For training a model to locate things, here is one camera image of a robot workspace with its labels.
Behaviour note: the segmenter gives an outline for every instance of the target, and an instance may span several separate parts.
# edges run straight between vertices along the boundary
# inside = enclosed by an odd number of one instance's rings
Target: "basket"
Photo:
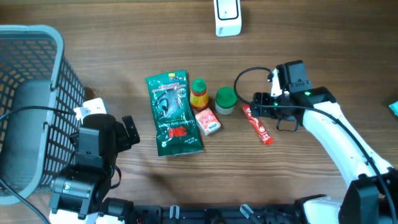
[[[49,26],[0,26],[0,114],[23,106],[71,111],[85,100],[83,85],[63,55],[63,39]],[[0,123],[0,176],[21,196],[50,190],[67,164],[71,114],[25,110]],[[0,205],[19,200],[0,187]]]

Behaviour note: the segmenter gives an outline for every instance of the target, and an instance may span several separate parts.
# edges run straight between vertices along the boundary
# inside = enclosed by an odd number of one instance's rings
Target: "red package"
[[[257,131],[258,135],[260,136],[261,140],[265,145],[269,145],[274,142],[274,140],[269,136],[266,128],[262,125],[261,121],[258,118],[255,118],[251,114],[250,106],[243,105],[242,107],[244,114],[249,119],[251,125],[253,125],[254,129]]]

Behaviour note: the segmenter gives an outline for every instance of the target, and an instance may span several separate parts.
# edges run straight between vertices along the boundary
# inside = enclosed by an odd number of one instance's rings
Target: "bottle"
[[[230,114],[234,110],[238,98],[230,87],[223,87],[217,91],[216,110],[220,114]]]
[[[193,81],[189,102],[197,111],[202,111],[209,106],[206,82],[203,79],[197,78]]]

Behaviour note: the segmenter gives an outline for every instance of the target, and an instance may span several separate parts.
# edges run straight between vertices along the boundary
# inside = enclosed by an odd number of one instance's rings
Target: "green jar lid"
[[[230,87],[223,87],[217,91],[216,103],[220,108],[230,109],[235,106],[238,98]]]
[[[195,79],[192,83],[192,90],[196,93],[203,93],[206,90],[206,82],[201,78]]]

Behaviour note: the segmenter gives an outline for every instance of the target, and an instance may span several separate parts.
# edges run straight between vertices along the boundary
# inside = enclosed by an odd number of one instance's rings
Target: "wood grain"
[[[328,194],[346,186],[320,143],[304,128],[278,132],[265,146],[241,111],[218,118],[223,129],[202,135],[205,152],[158,157],[144,78],[185,69],[204,78],[215,96],[253,66],[305,62],[313,86],[326,86],[347,119],[382,157],[398,165],[397,119],[386,99],[398,100],[396,1],[243,1],[243,31],[217,38],[213,3],[153,2],[6,6],[2,24],[48,24],[65,39],[65,55],[91,94],[121,120],[131,114],[141,143],[120,153],[122,184],[109,197],[138,205],[261,205]],[[270,91],[264,72],[242,77],[250,99]],[[49,194],[30,201],[48,214]],[[40,223],[22,204],[0,207],[0,223]]]

